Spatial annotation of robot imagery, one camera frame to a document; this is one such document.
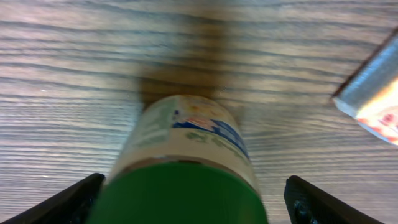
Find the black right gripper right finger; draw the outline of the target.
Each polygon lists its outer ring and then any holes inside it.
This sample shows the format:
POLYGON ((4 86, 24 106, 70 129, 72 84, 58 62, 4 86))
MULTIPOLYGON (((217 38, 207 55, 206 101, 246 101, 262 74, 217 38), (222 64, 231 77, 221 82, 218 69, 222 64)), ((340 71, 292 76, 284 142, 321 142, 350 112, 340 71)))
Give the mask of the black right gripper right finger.
POLYGON ((284 200, 292 224, 382 224, 296 175, 286 180, 284 200))

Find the green lid jar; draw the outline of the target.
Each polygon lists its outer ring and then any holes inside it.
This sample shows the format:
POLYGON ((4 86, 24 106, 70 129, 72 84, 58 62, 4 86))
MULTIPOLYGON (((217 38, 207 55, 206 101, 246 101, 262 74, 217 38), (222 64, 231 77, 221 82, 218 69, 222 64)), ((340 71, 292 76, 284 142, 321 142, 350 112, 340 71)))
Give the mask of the green lid jar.
POLYGON ((175 95, 137 120, 88 217, 90 224, 264 224, 251 160, 230 113, 175 95))

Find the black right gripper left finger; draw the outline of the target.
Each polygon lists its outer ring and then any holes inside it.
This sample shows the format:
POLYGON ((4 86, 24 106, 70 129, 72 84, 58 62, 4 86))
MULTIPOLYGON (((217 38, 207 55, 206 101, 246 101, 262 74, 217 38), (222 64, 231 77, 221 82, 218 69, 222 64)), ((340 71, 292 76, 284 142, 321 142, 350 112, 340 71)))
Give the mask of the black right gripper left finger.
POLYGON ((105 180, 94 173, 2 224, 84 223, 105 180))

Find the orange tissue pack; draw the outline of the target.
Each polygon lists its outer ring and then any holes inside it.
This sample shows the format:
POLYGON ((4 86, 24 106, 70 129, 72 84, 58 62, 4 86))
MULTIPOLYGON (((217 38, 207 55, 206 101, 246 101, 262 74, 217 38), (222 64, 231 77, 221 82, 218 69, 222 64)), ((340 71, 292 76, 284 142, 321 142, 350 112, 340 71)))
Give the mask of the orange tissue pack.
POLYGON ((335 106, 358 124, 397 145, 397 31, 339 87, 335 106))

